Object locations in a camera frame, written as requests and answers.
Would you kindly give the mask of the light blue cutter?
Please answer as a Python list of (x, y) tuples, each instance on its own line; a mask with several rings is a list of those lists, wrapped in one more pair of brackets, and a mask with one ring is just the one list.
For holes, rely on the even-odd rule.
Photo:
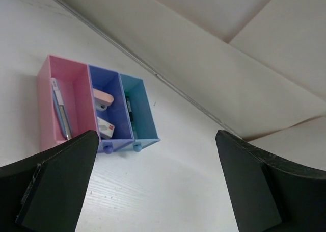
[(58, 117), (59, 125), (63, 137), (66, 140), (72, 139), (72, 130), (68, 118), (68, 113), (63, 101), (63, 97), (60, 91), (60, 86), (56, 78), (51, 78), (52, 94), (53, 94), (53, 104)]

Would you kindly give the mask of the white eraser with label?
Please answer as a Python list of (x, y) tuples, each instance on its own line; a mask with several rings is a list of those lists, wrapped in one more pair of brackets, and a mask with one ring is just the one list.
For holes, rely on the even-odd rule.
[(104, 139), (111, 139), (115, 130), (115, 126), (100, 117), (97, 117), (97, 124), (100, 136)]

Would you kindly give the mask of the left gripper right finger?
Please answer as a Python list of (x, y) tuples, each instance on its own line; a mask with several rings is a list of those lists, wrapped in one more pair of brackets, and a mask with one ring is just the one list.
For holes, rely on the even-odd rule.
[(215, 141), (239, 231), (325, 231), (325, 171), (225, 130)]

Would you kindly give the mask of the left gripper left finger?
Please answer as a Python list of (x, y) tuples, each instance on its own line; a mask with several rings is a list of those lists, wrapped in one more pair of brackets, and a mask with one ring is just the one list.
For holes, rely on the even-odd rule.
[(75, 231), (99, 137), (87, 131), (1, 167), (1, 231)]

